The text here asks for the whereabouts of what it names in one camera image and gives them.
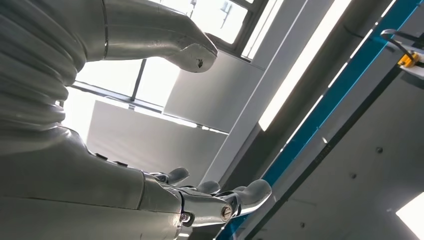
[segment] gray wall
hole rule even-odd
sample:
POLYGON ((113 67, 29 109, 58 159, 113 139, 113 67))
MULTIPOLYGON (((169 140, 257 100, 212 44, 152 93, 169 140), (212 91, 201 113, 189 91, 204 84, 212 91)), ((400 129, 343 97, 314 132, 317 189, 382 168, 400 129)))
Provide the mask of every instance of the gray wall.
POLYGON ((185 167, 184 185, 198 185, 225 135, 96 101, 87 146, 111 161, 148 172, 185 167))

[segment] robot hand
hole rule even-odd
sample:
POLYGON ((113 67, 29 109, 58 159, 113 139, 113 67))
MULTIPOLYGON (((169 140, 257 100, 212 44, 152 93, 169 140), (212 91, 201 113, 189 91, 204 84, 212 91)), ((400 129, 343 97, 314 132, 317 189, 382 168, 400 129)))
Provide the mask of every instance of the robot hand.
POLYGON ((240 186, 232 191, 218 193, 220 185, 206 181, 197 187, 176 187, 189 176, 189 172, 179 167, 170 173, 150 173, 160 185, 182 199, 181 221, 185 227, 201 227, 222 224, 231 218, 252 213, 271 195, 271 186, 262 179, 249 186, 240 186))
POLYGON ((201 73, 218 51, 184 14, 148 0, 0 2, 0 239, 174 239, 225 223, 271 194, 263 180, 218 193, 176 187, 183 168, 148 174, 92 154, 58 123, 86 62, 162 57, 201 73))

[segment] bolt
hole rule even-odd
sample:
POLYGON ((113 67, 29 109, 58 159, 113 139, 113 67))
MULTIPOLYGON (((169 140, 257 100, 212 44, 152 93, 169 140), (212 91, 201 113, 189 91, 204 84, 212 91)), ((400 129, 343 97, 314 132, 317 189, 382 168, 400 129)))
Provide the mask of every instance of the bolt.
POLYGON ((356 173, 352 172, 351 174, 349 174, 349 176, 350 176, 351 179, 356 179, 358 175, 356 173))
POLYGON ((233 214, 233 211, 230 205, 225 205, 221 210, 221 217, 222 217, 222 220, 224 220, 225 222, 231 218, 232 214, 233 214))
POLYGON ((183 213, 181 213, 180 220, 183 223, 188 223, 190 221, 190 215, 186 212, 183 212, 183 213))

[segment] blue stripe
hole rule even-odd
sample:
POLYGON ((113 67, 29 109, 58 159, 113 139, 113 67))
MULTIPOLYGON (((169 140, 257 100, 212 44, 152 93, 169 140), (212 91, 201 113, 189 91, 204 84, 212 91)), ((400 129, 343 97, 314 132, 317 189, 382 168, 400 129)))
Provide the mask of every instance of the blue stripe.
MULTIPOLYGON (((385 29, 399 29, 412 15, 423 0, 398 0, 386 16, 376 26, 370 39, 380 39, 380 33, 385 29)), ((343 98, 349 93, 356 82, 372 62, 380 55, 385 47, 384 41, 366 41, 350 60, 346 68, 336 79, 332 87, 327 91, 316 108, 311 112, 303 125, 294 135, 292 140, 285 146, 277 159, 264 175, 263 179, 273 186, 277 179, 284 173, 287 167, 302 152, 304 147, 315 135, 317 130, 325 123, 343 98)), ((223 231, 217 236, 217 240, 231 239, 237 229, 243 224, 249 215, 232 219, 223 231)))

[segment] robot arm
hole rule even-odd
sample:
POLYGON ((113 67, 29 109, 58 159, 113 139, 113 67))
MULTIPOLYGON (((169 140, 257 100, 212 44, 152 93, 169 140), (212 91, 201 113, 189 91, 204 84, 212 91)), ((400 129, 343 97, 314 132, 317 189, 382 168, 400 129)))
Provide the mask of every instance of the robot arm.
POLYGON ((0 239, 174 239, 271 194, 262 180, 176 187, 184 169, 107 161, 58 124, 55 102, 86 62, 158 56, 207 71, 218 51, 187 16, 147 0, 2 0, 0 40, 0 239))

